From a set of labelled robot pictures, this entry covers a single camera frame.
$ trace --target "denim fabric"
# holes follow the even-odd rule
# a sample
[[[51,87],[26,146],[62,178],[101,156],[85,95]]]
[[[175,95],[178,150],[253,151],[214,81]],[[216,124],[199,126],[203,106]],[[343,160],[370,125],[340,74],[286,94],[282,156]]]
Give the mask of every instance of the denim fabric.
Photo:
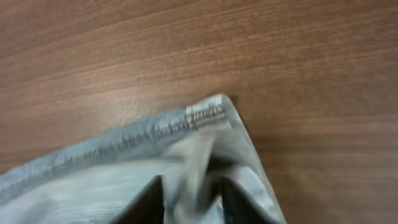
[[[233,166],[206,173],[211,156]],[[285,223],[231,100],[216,95],[65,147],[0,176],[1,223],[108,223],[155,175],[166,223],[223,223],[206,183],[223,176],[268,217]]]

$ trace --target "light blue fabric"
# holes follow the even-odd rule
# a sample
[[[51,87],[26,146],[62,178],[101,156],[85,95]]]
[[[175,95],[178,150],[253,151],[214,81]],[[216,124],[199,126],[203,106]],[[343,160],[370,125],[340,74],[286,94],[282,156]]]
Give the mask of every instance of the light blue fabric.
[[[206,174],[210,155],[235,166]],[[264,214],[285,223],[231,100],[216,95],[68,146],[0,176],[1,223],[108,223],[155,175],[166,223],[223,223],[219,201],[202,208],[203,183],[230,178]]]

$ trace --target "folded cloth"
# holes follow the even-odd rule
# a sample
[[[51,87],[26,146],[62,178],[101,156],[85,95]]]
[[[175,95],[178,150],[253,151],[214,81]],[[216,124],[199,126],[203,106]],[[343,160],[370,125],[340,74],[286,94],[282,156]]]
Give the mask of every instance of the folded cloth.
[[[223,161],[209,168],[210,159]],[[161,175],[164,223],[224,223],[210,186],[227,178],[285,223],[238,112],[225,95],[65,147],[0,176],[1,223],[109,223]]]

